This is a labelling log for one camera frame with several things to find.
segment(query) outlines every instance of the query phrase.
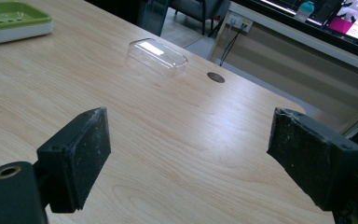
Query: brass screw hole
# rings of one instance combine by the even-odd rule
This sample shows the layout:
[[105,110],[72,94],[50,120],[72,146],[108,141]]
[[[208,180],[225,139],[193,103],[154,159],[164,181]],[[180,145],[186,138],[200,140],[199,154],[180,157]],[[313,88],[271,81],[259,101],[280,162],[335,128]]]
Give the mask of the brass screw hole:
[[0,170],[0,179],[6,179],[16,175],[21,170],[20,166],[8,166]]
[[218,83],[224,83],[225,82],[225,79],[222,76],[220,76],[219,74],[210,72],[210,73],[207,73],[207,75],[211,80],[213,80],[215,82],[218,82]]

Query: wood grain surface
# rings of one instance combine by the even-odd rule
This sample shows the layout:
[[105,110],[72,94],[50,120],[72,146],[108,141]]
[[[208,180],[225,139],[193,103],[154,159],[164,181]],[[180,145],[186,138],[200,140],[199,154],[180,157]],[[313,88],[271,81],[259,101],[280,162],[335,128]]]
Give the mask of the wood grain surface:
[[[0,44],[0,165],[106,106],[112,154],[86,205],[50,223],[333,223],[267,153],[276,106],[303,109],[80,0],[29,0],[53,32]],[[155,38],[188,58],[165,77],[127,56]],[[220,74],[225,83],[210,80]]]

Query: chair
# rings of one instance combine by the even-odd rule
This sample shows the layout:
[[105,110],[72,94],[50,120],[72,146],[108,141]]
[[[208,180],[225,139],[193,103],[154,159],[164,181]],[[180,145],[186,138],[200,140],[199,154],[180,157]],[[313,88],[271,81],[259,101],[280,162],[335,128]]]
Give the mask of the chair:
[[205,34],[205,21],[211,20],[211,31],[213,29],[213,18],[220,16],[220,20],[226,16],[229,0],[172,0],[170,7],[202,22],[202,35]]

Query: electrical socket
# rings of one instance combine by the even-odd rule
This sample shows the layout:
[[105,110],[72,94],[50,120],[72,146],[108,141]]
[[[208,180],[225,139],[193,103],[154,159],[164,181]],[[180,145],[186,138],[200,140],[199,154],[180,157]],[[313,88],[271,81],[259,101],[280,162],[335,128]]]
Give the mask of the electrical socket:
[[243,31],[246,33],[249,32],[249,30],[251,29],[252,24],[253,24],[253,21],[251,21],[235,12],[230,12],[228,15],[227,24],[231,24],[232,22],[234,22],[232,24],[232,26],[235,28],[238,28],[238,29],[240,29],[242,27],[242,25],[245,24],[246,27],[243,29]]

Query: bottle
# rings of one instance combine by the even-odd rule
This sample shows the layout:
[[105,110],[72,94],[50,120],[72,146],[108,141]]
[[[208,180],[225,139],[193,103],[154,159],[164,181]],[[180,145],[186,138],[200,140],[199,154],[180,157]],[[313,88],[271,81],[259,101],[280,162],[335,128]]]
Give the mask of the bottle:
[[313,2],[311,1],[301,4],[295,15],[295,19],[301,22],[305,22],[314,9],[315,7],[313,6]]

